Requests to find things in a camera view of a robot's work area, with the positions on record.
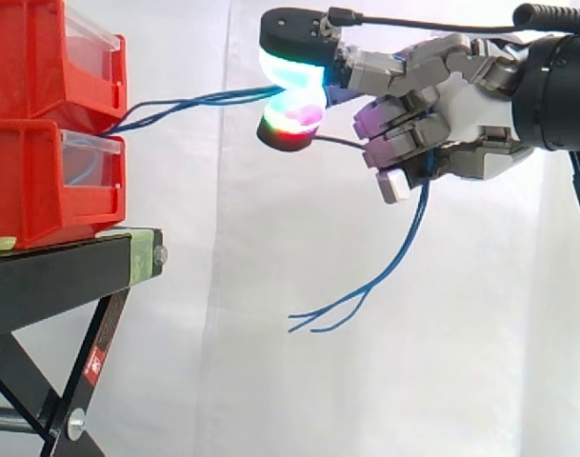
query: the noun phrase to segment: robotic hand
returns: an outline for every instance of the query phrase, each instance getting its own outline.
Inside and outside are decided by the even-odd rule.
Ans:
[[[262,17],[260,46],[275,58],[324,69],[332,104],[376,97],[354,116],[354,130],[367,140],[366,165],[377,170],[389,204],[448,173],[490,179],[535,148],[571,151],[580,203],[580,10],[527,4],[513,19],[514,27],[477,28],[335,8],[277,9]],[[342,43],[342,27],[361,24],[457,32],[386,54]],[[512,35],[521,30],[565,35],[523,43]],[[263,126],[260,138],[278,148]]]

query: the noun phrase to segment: scissor lift stand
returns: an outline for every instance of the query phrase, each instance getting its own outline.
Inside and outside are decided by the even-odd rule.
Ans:
[[[97,239],[0,252],[0,431],[31,433],[43,457],[100,457],[86,432],[90,399],[129,290],[162,273],[157,229],[115,229]],[[58,393],[12,333],[99,300],[65,391]]]

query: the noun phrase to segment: red storage bin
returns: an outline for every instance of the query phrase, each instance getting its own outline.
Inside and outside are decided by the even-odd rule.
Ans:
[[[91,238],[126,214],[125,144],[52,121],[0,121],[0,239],[35,248]]]
[[[63,0],[0,0],[0,119],[97,134],[126,111],[124,38]]]

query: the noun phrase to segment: blue cable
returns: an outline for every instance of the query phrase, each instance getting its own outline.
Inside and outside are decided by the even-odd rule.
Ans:
[[[240,89],[227,90],[224,92],[212,93],[209,95],[202,95],[191,99],[174,99],[174,100],[153,100],[142,102],[127,111],[127,113],[119,120],[119,122],[111,129],[104,132],[101,136],[110,136],[124,131],[142,129],[151,126],[161,119],[173,114],[175,112],[194,108],[197,106],[210,107],[228,107],[233,105],[242,105],[245,103],[257,102],[281,92],[282,89],[276,86],[267,86],[255,89]],[[171,105],[172,108],[165,109],[161,112],[152,114],[138,121],[123,125],[138,109],[153,106]]]
[[[431,173],[433,171],[433,152],[432,151],[428,152],[427,166],[428,166],[429,173]],[[358,288],[358,289],[354,290],[353,292],[345,295],[343,298],[341,298],[340,300],[337,300],[336,302],[332,303],[331,305],[327,305],[326,307],[316,309],[315,311],[307,312],[304,314],[292,314],[292,315],[290,315],[289,316],[290,319],[306,319],[306,320],[303,321],[302,323],[298,324],[297,326],[290,328],[289,333],[293,333],[296,330],[298,330],[304,326],[307,326],[308,324],[316,321],[317,319],[324,316],[325,314],[332,311],[333,309],[337,308],[338,306],[342,305],[343,303],[348,302],[348,300],[361,295],[359,302],[357,303],[357,305],[355,306],[353,311],[347,317],[345,317],[344,319],[342,319],[341,321],[339,321],[338,323],[336,323],[330,327],[312,328],[310,331],[313,333],[326,333],[329,331],[336,330],[337,328],[343,326],[349,320],[351,320],[355,316],[355,314],[357,314],[357,311],[359,311],[359,309],[361,309],[361,307],[364,305],[364,303],[366,302],[366,299],[368,298],[370,293],[373,291],[373,289],[376,286],[378,286],[379,284],[381,284],[383,281],[385,281],[395,271],[395,269],[399,267],[399,265],[402,263],[402,261],[406,257],[406,254],[410,250],[410,247],[412,246],[412,243],[414,242],[414,239],[416,238],[418,230],[421,226],[421,222],[423,221],[423,216],[425,215],[425,210],[427,209],[427,204],[428,204],[429,199],[430,199],[430,179],[428,178],[425,181],[425,183],[423,183],[423,186],[421,189],[421,196],[419,197],[419,203],[416,207],[416,213],[414,214],[414,219],[412,220],[412,224],[410,225],[410,229],[409,229],[408,234],[406,236],[406,240],[404,241],[404,243],[402,244],[402,246],[398,250],[398,252],[395,255],[395,257],[393,258],[393,260],[389,263],[389,265],[378,276],[376,276],[372,281],[365,284],[361,288]]]

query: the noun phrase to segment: white backdrop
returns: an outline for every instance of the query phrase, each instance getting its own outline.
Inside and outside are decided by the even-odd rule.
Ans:
[[[128,37],[132,102],[267,84],[261,13],[330,5],[70,2]],[[343,3],[496,25],[519,2]],[[379,50],[428,36],[347,33]],[[322,131],[350,137],[359,108],[330,111]],[[580,457],[580,221],[564,155],[538,153],[489,183],[437,181],[410,255],[356,318],[288,335],[289,313],[389,262],[416,195],[384,205],[350,149],[267,149],[254,136],[262,109],[199,109],[128,136],[129,222],[162,227],[170,262],[131,293],[93,400],[107,455]],[[57,386],[89,311],[20,334]],[[36,444],[0,439],[0,455]]]

